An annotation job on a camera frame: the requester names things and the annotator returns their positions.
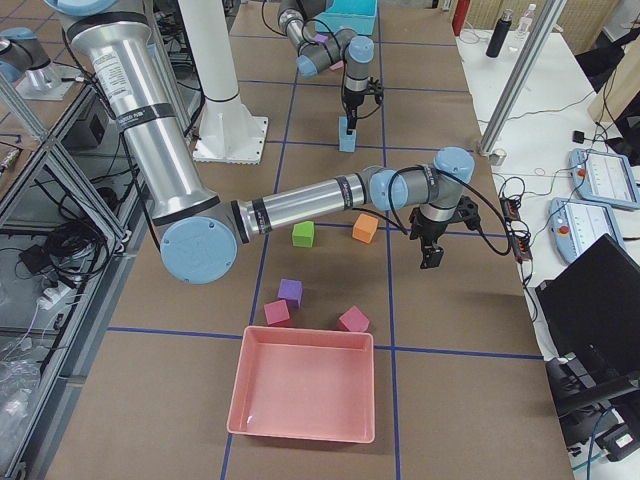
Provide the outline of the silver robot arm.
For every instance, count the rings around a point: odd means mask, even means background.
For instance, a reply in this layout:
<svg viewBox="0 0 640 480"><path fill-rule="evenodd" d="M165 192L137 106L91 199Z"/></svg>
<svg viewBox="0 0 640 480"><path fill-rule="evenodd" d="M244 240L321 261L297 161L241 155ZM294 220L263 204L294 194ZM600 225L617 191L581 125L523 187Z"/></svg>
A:
<svg viewBox="0 0 640 480"><path fill-rule="evenodd" d="M277 24L280 33L288 38L297 52L296 66L300 75L312 78L330 67L342 63L341 105L344 115L339 119L339 134L353 139L357 123L363 117L358 109L368 96L380 106L384 98L381 82L370 76L374 59L374 42L355 30L329 28L326 39L317 39L318 26L327 24L318 18L326 10L324 1L282 1Z"/></svg>
<svg viewBox="0 0 640 480"><path fill-rule="evenodd" d="M203 96L199 137L186 134L151 59L151 21L139 1L55 1L65 38L91 62L124 142L150 190L152 220L166 269L190 284L213 282L233 265L240 245L276 228L371 204L412 208L412 238L422 267L438 266L438 239L462 220L462 193L475 162L464 149L440 150L432 163L360 172L248 202L222 202L201 181L200 161L256 164L268 121L243 104L228 27L218 1L179 5Z"/></svg>

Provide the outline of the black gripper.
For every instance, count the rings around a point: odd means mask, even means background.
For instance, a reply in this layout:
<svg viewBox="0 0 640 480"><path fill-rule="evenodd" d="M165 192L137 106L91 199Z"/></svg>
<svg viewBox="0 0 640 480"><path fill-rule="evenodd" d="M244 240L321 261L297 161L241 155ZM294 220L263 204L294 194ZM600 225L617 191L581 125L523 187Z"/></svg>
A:
<svg viewBox="0 0 640 480"><path fill-rule="evenodd" d="M440 208L434 204L414 207L409 216L410 240L419 240L421 245L421 269L437 268L444 256L438 245L439 238L450 224L463 222L469 230L479 224L478 205L468 196L462 196L455 207Z"/></svg>
<svg viewBox="0 0 640 480"><path fill-rule="evenodd" d="M368 77L366 79L353 79L347 77L342 82L341 101L346 112L346 134L353 134L357 128L358 108L365 102L365 98L372 96L376 104L375 113L384 101L384 86L381 81Z"/></svg>

